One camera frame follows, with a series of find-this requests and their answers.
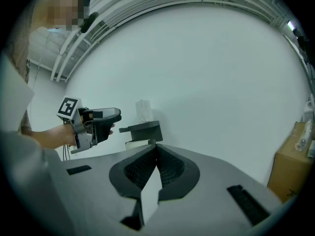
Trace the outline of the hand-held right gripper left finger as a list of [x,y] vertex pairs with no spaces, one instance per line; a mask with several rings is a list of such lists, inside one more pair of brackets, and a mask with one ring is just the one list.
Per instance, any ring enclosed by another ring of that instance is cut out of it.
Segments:
[[111,167],[109,179],[118,194],[135,200],[132,215],[125,217],[121,223],[136,231],[144,226],[141,192],[156,167],[156,145],[142,148]]

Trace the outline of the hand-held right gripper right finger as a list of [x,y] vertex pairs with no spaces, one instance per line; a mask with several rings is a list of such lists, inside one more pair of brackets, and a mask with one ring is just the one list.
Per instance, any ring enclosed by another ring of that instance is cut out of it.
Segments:
[[193,161],[163,145],[156,146],[156,166],[162,185],[159,202],[185,197],[200,178],[199,167]]

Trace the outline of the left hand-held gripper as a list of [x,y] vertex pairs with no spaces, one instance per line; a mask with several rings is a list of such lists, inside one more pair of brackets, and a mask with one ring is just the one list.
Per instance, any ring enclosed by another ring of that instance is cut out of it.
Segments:
[[106,141],[113,124],[122,119],[118,108],[88,109],[83,107],[81,99],[69,96],[63,97],[56,115],[64,123],[69,123],[74,131],[75,146],[70,148],[71,154]]

